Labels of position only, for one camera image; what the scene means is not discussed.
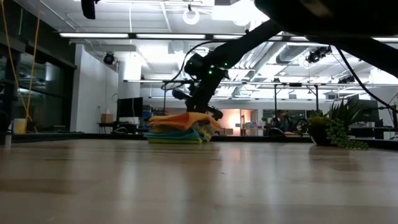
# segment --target wooden table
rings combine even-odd
[[[0,154],[0,222],[396,223],[398,154],[73,140]]]

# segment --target ceiling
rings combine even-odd
[[[21,6],[33,14],[37,14],[38,1],[15,0]],[[184,33],[184,34],[243,34],[245,29],[249,29],[253,22],[264,21],[267,17],[257,15],[253,11],[252,3],[245,1],[245,7],[239,6],[239,12],[233,13],[230,6],[216,6],[214,1],[204,1],[201,6],[193,4],[192,9],[198,11],[200,18],[194,25],[189,25],[183,20],[183,13],[187,9],[186,4],[175,5],[168,2],[128,3],[110,4],[99,2],[96,5],[96,20],[86,19],[80,7],[80,2],[74,0],[41,0],[41,17],[46,23],[57,29],[59,32],[145,32],[145,33]],[[216,15],[222,17],[220,12],[228,12],[228,18],[214,20]],[[251,23],[239,26],[239,21],[243,17],[251,17]],[[116,46],[134,45],[144,59],[142,74],[145,79],[166,80],[173,77],[175,71],[181,66],[183,54],[175,54],[171,40],[87,40],[81,42],[86,45],[87,51],[95,52],[98,58],[105,54],[103,49]],[[191,49],[200,41],[184,40],[184,52]],[[209,49],[217,47],[219,44],[206,45],[200,48],[198,53],[206,54]],[[291,48],[291,61],[288,64],[277,65],[276,56]],[[305,57],[308,51],[317,47],[312,43],[297,46],[282,42],[263,43],[254,50],[248,52],[235,68],[230,71],[230,76],[234,81],[252,82],[271,82],[274,78],[279,78],[281,82],[317,82],[317,83],[337,83],[339,77],[349,75],[338,52],[332,48],[332,54],[327,55],[318,63],[308,68]],[[128,57],[130,52],[115,52],[119,58]],[[358,73],[363,82],[369,79],[369,71],[372,66],[358,58],[346,55],[349,63]],[[149,84],[142,84],[142,88],[148,88]],[[260,86],[222,86],[218,95],[233,96],[240,91],[250,89],[252,94],[262,91]]]

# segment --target green towel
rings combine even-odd
[[[178,140],[178,139],[148,139],[149,143],[162,143],[162,144],[201,144],[202,140],[198,139],[188,139],[188,140]]]

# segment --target potted plant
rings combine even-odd
[[[355,117],[361,111],[357,104],[350,104],[344,100],[339,105],[331,105],[327,114],[322,113],[308,119],[308,132],[315,144],[322,146],[338,146],[352,149],[367,149],[364,142],[351,141],[347,135],[348,126],[353,124]]]

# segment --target black cable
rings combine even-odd
[[[380,98],[378,98],[376,95],[374,95],[373,93],[371,93],[366,87],[365,85],[363,85],[363,83],[361,82],[361,80],[359,79],[359,77],[356,75],[356,73],[354,72],[353,68],[349,65],[346,57],[344,56],[343,52],[337,48],[338,53],[340,54],[341,58],[343,59],[344,63],[346,64],[348,70],[351,72],[352,76],[355,77],[355,80],[359,83],[359,85],[362,87],[362,89],[369,94],[369,96],[373,97],[375,100],[377,100],[378,102],[380,102],[381,104],[383,104],[384,106],[386,106],[388,109],[392,110],[392,112],[396,113],[397,110],[392,107],[391,105],[389,105],[388,103],[382,101]]]
[[[166,85],[167,85],[167,84],[169,84],[170,82],[174,81],[174,80],[181,74],[182,70],[184,69],[185,61],[186,61],[188,55],[189,55],[191,52],[193,52],[195,49],[197,49],[198,47],[200,47],[200,46],[202,46],[202,45],[210,44],[210,43],[223,43],[223,42],[225,42],[225,40],[209,40],[209,41],[202,42],[202,43],[200,43],[200,44],[196,44],[194,47],[192,47],[192,48],[185,54],[184,60],[182,61],[182,65],[181,65],[181,68],[180,68],[180,70],[178,71],[178,73],[177,73],[171,80],[166,81],[166,82],[160,87],[160,89],[168,91],[168,90],[173,90],[174,88],[178,88],[178,87],[180,87],[180,86],[183,86],[184,83],[181,83],[181,84],[179,84],[178,86],[173,86],[173,87],[170,87],[170,88],[166,88]]]

